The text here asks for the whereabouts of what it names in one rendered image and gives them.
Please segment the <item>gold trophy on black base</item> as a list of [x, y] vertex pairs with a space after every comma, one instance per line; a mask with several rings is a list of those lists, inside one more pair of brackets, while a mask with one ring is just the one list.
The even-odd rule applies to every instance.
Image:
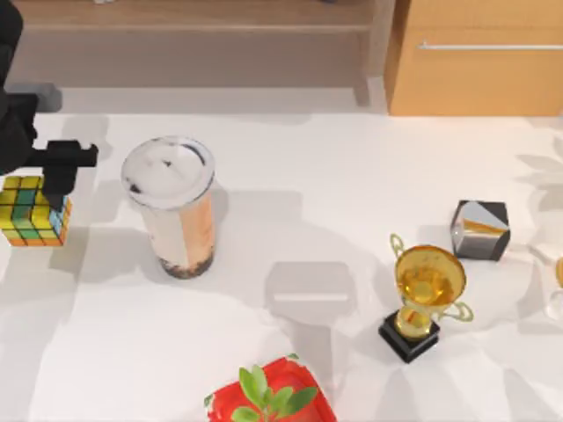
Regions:
[[390, 234], [390, 244], [401, 306], [383, 320], [378, 332], [402, 361], [410, 363], [438, 342], [441, 319], [469, 323], [474, 313], [459, 300], [467, 279], [452, 253], [429, 244], [407, 248], [395, 233]]

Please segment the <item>wooden cupboard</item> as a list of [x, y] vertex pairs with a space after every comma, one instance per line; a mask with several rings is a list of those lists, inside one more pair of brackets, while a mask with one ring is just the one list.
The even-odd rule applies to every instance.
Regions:
[[396, 0], [384, 68], [394, 116], [559, 116], [563, 51], [430, 51], [430, 44], [563, 45], [563, 0]]

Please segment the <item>milk tea cup with lid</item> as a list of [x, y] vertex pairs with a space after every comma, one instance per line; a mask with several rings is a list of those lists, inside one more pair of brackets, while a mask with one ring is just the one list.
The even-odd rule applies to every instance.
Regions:
[[215, 256], [210, 189], [215, 159], [201, 142], [167, 135], [133, 148], [121, 166], [121, 183], [140, 211], [153, 251], [176, 279], [205, 273]]

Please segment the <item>black mirrored cube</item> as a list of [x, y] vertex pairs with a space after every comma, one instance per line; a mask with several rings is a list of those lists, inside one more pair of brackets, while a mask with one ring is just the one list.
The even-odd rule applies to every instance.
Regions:
[[450, 224], [457, 258], [499, 261], [511, 238], [505, 202], [460, 200]]

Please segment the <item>pale grey rounded box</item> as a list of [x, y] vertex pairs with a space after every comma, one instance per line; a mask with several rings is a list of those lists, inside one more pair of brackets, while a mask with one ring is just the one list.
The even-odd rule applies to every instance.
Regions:
[[34, 94], [39, 113], [57, 113], [62, 109], [62, 92], [51, 83], [14, 83], [6, 90], [12, 94]]

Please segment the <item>open wooden shelf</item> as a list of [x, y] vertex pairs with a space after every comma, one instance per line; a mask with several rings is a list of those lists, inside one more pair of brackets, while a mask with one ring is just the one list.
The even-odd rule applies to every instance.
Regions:
[[13, 90], [328, 89], [359, 103], [384, 45], [380, 0], [12, 0]]

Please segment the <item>red plant pot with plant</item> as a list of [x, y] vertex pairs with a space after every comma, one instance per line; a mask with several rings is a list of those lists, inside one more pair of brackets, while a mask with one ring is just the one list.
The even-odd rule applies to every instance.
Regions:
[[338, 422], [322, 389], [294, 353], [241, 367], [238, 379], [204, 399], [208, 422]]

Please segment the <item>multicoloured puzzle cube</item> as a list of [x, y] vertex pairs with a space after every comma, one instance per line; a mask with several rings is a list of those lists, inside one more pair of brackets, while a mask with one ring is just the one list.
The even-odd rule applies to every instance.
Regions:
[[14, 247], [64, 245], [72, 202], [64, 196], [62, 210], [48, 204], [40, 176], [8, 176], [0, 191], [0, 231]]

